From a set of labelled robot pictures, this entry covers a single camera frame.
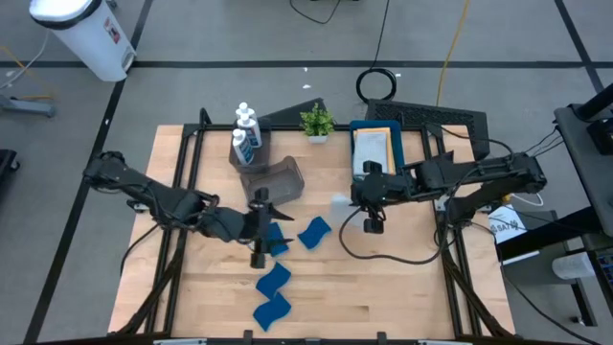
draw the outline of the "sticker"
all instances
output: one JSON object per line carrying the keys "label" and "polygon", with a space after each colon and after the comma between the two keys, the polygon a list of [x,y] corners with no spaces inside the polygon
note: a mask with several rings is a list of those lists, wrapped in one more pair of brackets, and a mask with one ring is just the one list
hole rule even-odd
{"label": "sticker", "polygon": [[[488,217],[489,229],[495,234],[496,243],[501,243],[526,233],[524,223],[511,205],[499,207],[490,213]],[[516,263],[535,255],[538,255],[538,250],[505,260],[502,262],[502,265]]]}
{"label": "sticker", "polygon": [[244,130],[247,134],[247,140],[249,140],[251,146],[256,147],[258,145],[258,137],[256,136],[256,130],[253,127],[243,128],[242,130]]}
{"label": "sticker", "polygon": [[108,35],[111,36],[111,39],[113,40],[113,42],[117,44],[121,37],[119,35],[119,31],[115,27],[115,24],[111,22],[111,18],[106,17],[106,20],[104,20],[104,29],[108,32]]}

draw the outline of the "floor tile line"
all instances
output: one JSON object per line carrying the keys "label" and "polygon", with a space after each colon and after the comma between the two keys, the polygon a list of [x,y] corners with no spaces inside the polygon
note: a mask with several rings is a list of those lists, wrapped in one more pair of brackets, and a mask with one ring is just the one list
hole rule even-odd
{"label": "floor tile line", "polygon": [[592,82],[592,86],[594,86],[596,92],[601,92],[604,89],[601,78],[598,76],[596,68],[594,68],[592,59],[590,58],[589,54],[587,54],[585,45],[583,45],[583,41],[581,41],[577,27],[575,27],[575,23],[573,23],[573,19],[571,18],[568,9],[566,9],[564,1],[556,0],[556,6],[560,16],[562,17],[562,21],[564,22],[564,26],[566,26],[568,35],[570,35],[571,39],[573,40],[573,44],[575,44],[575,48],[577,49],[577,53],[579,53],[581,61],[585,64],[585,70],[587,71],[587,75]]}
{"label": "floor tile line", "polygon": [[[245,61],[173,61],[136,60],[132,68],[352,68],[370,67],[370,60],[245,60]],[[389,68],[441,68],[441,60],[380,60],[377,67]],[[599,65],[599,68],[613,68],[613,61],[450,61],[448,68],[484,69],[563,69]],[[0,68],[13,68],[11,61],[0,61]],[[37,61],[33,68],[86,68],[80,61]]]}

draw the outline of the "wooden tabletop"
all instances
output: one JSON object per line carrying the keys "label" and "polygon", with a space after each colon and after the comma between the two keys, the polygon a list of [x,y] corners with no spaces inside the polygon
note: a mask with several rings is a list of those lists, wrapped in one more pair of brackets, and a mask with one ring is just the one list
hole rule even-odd
{"label": "wooden tabletop", "polygon": [[[448,128],[466,135],[464,126]],[[181,131],[181,126],[158,127],[148,176],[171,184]],[[220,195],[222,206],[246,211],[239,175],[228,163],[230,136],[229,131],[205,133],[196,189]],[[445,134],[444,141],[447,150],[455,150],[456,162],[473,159],[467,140]],[[405,163],[424,159],[418,132],[403,132],[402,143]],[[192,149],[193,144],[188,150],[182,186],[187,184]],[[331,223],[332,196],[350,194],[349,152],[348,132],[332,133],[324,145],[309,144],[301,132],[273,132],[271,163],[291,155],[296,158],[305,180],[302,197],[279,207],[295,218],[295,221],[280,222],[285,237],[297,239],[296,235],[307,229],[317,216]],[[476,187],[465,186],[458,196]],[[365,234],[361,228],[349,226],[345,232],[346,244],[358,254],[384,253],[411,260],[421,260],[435,252],[435,223],[430,202],[388,207],[386,213],[388,220],[383,235]],[[474,221],[488,225],[488,218],[483,215],[477,215]],[[131,241],[138,239],[152,224],[149,215],[137,215]],[[513,332],[492,236],[477,227],[465,229],[464,234],[474,289],[501,325]],[[121,328],[149,293],[161,238],[161,232],[150,236],[127,259],[109,331]],[[249,254],[240,244],[189,235],[173,336],[242,337],[244,330],[253,330],[255,337],[276,338],[375,338],[376,332],[386,332],[389,338],[396,339],[453,338],[440,260],[425,265],[359,261],[342,249],[335,227],[312,252],[294,241],[289,251],[278,259],[292,273],[281,290],[292,310],[265,333],[253,318],[256,307],[267,301],[255,289],[255,284],[272,268],[273,260],[267,261],[265,270],[256,270],[249,266]],[[465,300],[457,290],[465,333],[469,334]],[[166,301],[164,295],[157,330],[161,329]]]}

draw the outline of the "gray plastic basket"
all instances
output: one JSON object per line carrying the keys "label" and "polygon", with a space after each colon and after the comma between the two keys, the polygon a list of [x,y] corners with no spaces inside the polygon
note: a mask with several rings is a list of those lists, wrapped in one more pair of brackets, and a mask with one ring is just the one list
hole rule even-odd
{"label": "gray plastic basket", "polygon": [[247,201],[253,200],[256,190],[265,187],[268,188],[270,202],[275,206],[299,198],[305,187],[298,164],[291,156],[270,166],[265,173],[242,174],[240,182]]}

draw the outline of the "gray floor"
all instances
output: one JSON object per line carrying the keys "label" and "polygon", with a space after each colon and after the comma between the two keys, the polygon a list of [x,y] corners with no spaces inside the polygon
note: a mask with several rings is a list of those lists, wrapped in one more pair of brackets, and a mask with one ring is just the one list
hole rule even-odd
{"label": "gray floor", "polygon": [[[118,20],[127,35],[145,3],[118,1]],[[328,15],[333,2],[296,0],[314,16]],[[610,30],[613,11],[606,0],[564,0],[590,57],[613,61]],[[463,2],[392,0],[381,60],[442,60]],[[155,0],[148,15],[138,59],[179,61],[368,60],[375,53],[385,2],[343,1],[327,26],[294,13],[285,0]],[[44,32],[27,14],[27,3],[0,4],[0,45],[22,59],[32,57]],[[580,61],[553,0],[473,0],[454,60]],[[0,52],[0,61],[9,58]],[[77,58],[54,36],[43,61]],[[2,79],[11,69],[0,69]],[[137,68],[127,81],[104,148],[121,150],[127,162],[143,169],[154,131],[162,124],[196,119],[205,106],[214,122],[229,123],[237,104],[247,101],[259,114],[312,98],[324,98],[339,123],[363,118],[366,107],[354,93],[363,68]],[[433,104],[438,69],[393,68],[399,74],[397,101]],[[57,249],[84,167],[106,110],[112,83],[98,81],[84,68],[35,68],[56,90],[57,116],[47,120],[0,115],[0,148],[17,150],[23,168],[0,207],[0,343],[23,340]],[[613,70],[598,71],[602,82]],[[374,97],[387,91],[385,80],[365,80]],[[40,94],[24,78],[3,90],[11,96]],[[486,111],[492,138],[523,150],[552,130],[553,110],[594,94],[584,68],[451,68],[441,105]],[[493,148],[493,153],[501,153]],[[539,158],[550,181],[542,193],[545,209],[563,216],[587,205],[563,147]],[[517,204],[522,209],[530,209]],[[119,282],[119,261],[127,247],[133,214],[116,195],[91,193],[85,202],[73,245],[62,271],[39,340],[102,335]],[[598,328],[572,325],[577,315],[565,286],[531,286],[526,292],[554,319],[606,343],[613,326],[593,279],[586,279]],[[575,341],[543,320],[508,287],[517,331],[527,338]]]}

